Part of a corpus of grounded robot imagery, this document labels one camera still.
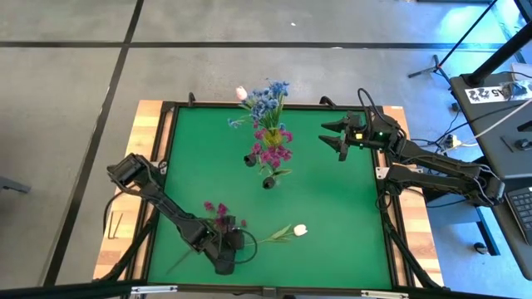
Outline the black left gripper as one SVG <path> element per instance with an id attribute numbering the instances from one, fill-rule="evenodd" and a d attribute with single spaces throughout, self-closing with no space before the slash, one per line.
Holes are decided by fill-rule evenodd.
<path id="1" fill-rule="evenodd" d="M 244 232 L 231 228 L 221 233 L 207 223 L 203 226 L 199 238 L 195 241 L 195 251 L 207 257 L 216 274 L 232 274 L 237 264 L 236 253 L 244 248 Z"/>

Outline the magenta artificial flower bunch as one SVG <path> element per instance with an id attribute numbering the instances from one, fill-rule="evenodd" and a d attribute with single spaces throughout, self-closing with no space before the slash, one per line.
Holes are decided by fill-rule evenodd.
<path id="1" fill-rule="evenodd" d="M 204 223 L 221 233 L 225 233 L 231 228 L 240 229 L 237 225 L 236 217 L 229 214 L 229 208 L 223 203 L 215 206 L 211 202 L 205 202 L 204 208 L 209 212 L 210 218 L 199 218 L 192 213 L 186 213 L 176 204 L 172 206 L 168 216 L 169 220 L 176 226 L 181 238 L 194 252 L 196 252 L 195 241 L 199 238 Z"/>
<path id="2" fill-rule="evenodd" d="M 288 162 L 293 157 L 293 151 L 288 148 L 288 144 L 293 141 L 293 134 L 286 129 L 279 129 L 283 134 L 283 143 L 280 146 L 267 147 L 262 141 L 265 129 L 261 129 L 254 132 L 256 142 L 251 148 L 251 153 L 260 155 L 260 164 L 267 164 L 272 169 L 279 169 L 282 162 Z"/>

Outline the blue artificial flower bunch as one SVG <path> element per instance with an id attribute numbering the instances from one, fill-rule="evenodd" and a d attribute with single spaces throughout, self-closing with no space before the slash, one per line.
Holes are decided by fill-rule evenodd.
<path id="1" fill-rule="evenodd" d="M 284 99 L 288 96 L 289 83 L 286 81 L 270 81 L 264 89 L 269 89 L 268 107 L 270 110 L 260 121 L 260 125 L 265 129 L 278 126 L 280 116 L 283 111 Z"/>
<path id="2" fill-rule="evenodd" d="M 242 116 L 237 120 L 228 119 L 228 125 L 233 128 L 238 128 L 244 122 L 251 122 L 255 129 L 258 129 L 260 121 L 265 117 L 266 113 L 270 110 L 268 107 L 269 101 L 269 89 L 256 90 L 260 93 L 260 100 L 257 104 L 258 110 L 254 113 L 249 111 L 248 115 Z"/>

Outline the pink artificial tulip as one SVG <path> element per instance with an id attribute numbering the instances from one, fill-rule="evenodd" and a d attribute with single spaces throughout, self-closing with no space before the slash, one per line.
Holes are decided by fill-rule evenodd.
<path id="1" fill-rule="evenodd" d="M 288 243 L 293 238 L 299 238 L 308 233 L 308 228 L 305 224 L 287 225 L 280 228 L 276 232 L 270 234 L 268 237 L 257 241 L 257 244 L 261 243 Z"/>
<path id="2" fill-rule="evenodd" d="M 257 104 L 260 100 L 258 91 L 247 91 L 244 87 L 238 86 L 235 89 L 237 99 L 240 101 L 239 106 L 252 113 L 258 110 Z"/>

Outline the yellow glass vase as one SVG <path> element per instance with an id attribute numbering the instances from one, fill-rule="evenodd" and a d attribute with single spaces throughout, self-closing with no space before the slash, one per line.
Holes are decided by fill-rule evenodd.
<path id="1" fill-rule="evenodd" d="M 279 128 L 265 129 L 262 141 L 267 147 L 280 146 L 283 143 L 282 131 Z"/>

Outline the white power strip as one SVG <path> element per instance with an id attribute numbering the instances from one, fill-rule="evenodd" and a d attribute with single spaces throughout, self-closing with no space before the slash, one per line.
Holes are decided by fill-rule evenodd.
<path id="1" fill-rule="evenodd" d="M 445 136 L 445 138 L 441 142 L 441 148 L 444 150 L 449 150 L 451 148 L 459 146 L 460 144 L 461 144 L 461 141 L 458 139 L 456 135 L 448 134 Z"/>

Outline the thin black tripod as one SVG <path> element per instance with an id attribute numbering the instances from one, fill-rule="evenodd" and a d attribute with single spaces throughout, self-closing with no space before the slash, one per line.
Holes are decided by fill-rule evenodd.
<path id="1" fill-rule="evenodd" d="M 424 74 L 433 73 L 436 75 L 440 75 L 443 77 L 443 79 L 449 83 L 450 78 L 446 74 L 446 72 L 443 70 L 443 64 L 450 58 L 450 56 L 459 48 L 459 46 L 463 43 L 463 41 L 470 35 L 470 33 L 477 27 L 479 22 L 484 18 L 484 16 L 491 10 L 491 8 L 497 3 L 498 0 L 474 0 L 474 2 L 481 2 L 481 3 L 487 3 L 488 6 L 486 9 L 481 13 L 481 15 L 478 16 L 478 18 L 472 23 L 472 25 L 465 31 L 465 33 L 462 35 L 462 37 L 455 43 L 455 45 L 446 53 L 446 55 L 440 60 L 438 55 L 434 54 L 432 56 L 432 60 L 434 61 L 434 66 L 428 67 L 426 69 L 413 72 L 411 74 L 408 74 L 407 77 L 409 79 L 421 76 Z"/>

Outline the grey desk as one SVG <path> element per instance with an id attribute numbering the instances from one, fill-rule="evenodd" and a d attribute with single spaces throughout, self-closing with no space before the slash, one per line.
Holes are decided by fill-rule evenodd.
<path id="1" fill-rule="evenodd" d="M 488 76 L 481 86 L 502 86 L 513 81 L 509 73 Z M 460 76 L 451 78 L 451 89 L 459 103 L 475 142 L 480 146 L 491 169 L 502 179 L 532 178 L 532 149 L 518 150 L 515 141 L 532 141 L 532 102 L 520 109 L 521 100 L 471 104 L 468 86 Z"/>

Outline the black gantry bar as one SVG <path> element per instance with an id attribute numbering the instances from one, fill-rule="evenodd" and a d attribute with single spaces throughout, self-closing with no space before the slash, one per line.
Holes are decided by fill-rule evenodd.
<path id="1" fill-rule="evenodd" d="M 107 299 L 124 297 L 131 294 L 131 288 L 148 285 L 143 280 L 97 281 L 48 287 L 26 287 L 0 290 L 0 299 Z M 281 297 L 296 295 L 361 297 L 361 290 L 378 290 L 408 293 L 410 299 L 514 299 L 512 297 L 488 296 L 483 294 L 453 292 L 444 289 L 425 289 L 417 287 L 394 287 L 391 290 L 356 288 L 299 288 L 299 287 L 235 287 L 177 285 L 177 292 L 206 292 L 253 294 L 263 297 Z"/>

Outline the thick black pole stand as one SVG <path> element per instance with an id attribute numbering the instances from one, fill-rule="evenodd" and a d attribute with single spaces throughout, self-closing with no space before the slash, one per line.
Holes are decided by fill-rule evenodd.
<path id="1" fill-rule="evenodd" d="M 522 27 L 490 58 L 470 74 L 462 75 L 465 83 L 471 87 L 480 86 L 485 78 L 490 76 L 504 62 L 517 53 L 524 45 L 532 40 L 532 21 Z"/>

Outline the blue object on desk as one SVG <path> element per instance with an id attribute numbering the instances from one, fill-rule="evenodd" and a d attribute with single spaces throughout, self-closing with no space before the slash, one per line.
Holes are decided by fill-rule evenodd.
<path id="1" fill-rule="evenodd" d="M 532 99 L 532 81 L 513 81 L 509 85 L 509 100 Z"/>

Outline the black keyboard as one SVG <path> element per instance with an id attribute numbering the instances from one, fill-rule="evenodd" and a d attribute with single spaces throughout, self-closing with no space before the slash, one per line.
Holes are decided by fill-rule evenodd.
<path id="1" fill-rule="evenodd" d="M 525 242 L 532 246 L 532 187 L 510 191 L 506 196 Z"/>

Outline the dark desk with keyboard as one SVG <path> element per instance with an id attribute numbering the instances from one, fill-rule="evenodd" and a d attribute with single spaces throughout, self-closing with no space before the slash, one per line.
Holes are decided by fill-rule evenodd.
<path id="1" fill-rule="evenodd" d="M 532 187 L 532 179 L 529 179 L 526 184 L 511 183 L 503 193 L 503 203 L 490 207 L 490 210 L 495 216 L 495 221 L 497 222 L 523 277 L 532 282 L 532 246 L 525 242 L 514 214 L 507 203 L 506 196 L 510 191 L 525 187 Z"/>

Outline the silver metal bracket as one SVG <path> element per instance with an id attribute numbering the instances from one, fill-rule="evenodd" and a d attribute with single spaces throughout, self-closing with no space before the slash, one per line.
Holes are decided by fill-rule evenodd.
<path id="1" fill-rule="evenodd" d="M 146 294 L 159 294 L 159 293 L 171 293 L 178 291 L 177 285 L 166 286 L 137 286 L 131 288 L 131 295 L 146 295 Z"/>
<path id="2" fill-rule="evenodd" d="M 378 290 L 361 290 L 361 297 L 369 297 L 372 299 L 410 299 L 408 293 Z"/>

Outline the black diagonal frame strut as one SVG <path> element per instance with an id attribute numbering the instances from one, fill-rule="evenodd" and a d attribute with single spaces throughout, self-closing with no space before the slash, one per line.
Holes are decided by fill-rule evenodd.
<path id="1" fill-rule="evenodd" d="M 412 252 L 409 250 L 406 243 L 401 239 L 400 234 L 396 230 L 395 226 L 392 224 L 388 212 L 381 212 L 381 215 L 384 223 L 384 228 L 387 234 L 396 244 L 402 256 L 406 259 L 406 264 L 411 268 L 414 275 L 420 281 L 421 285 L 424 288 L 441 289 L 441 286 L 430 278 L 428 273 L 421 267 Z"/>
<path id="2" fill-rule="evenodd" d="M 95 281 L 142 277 L 154 216 L 154 209 L 137 197 L 123 192 L 111 197 L 104 207 L 103 239 L 93 272 Z"/>

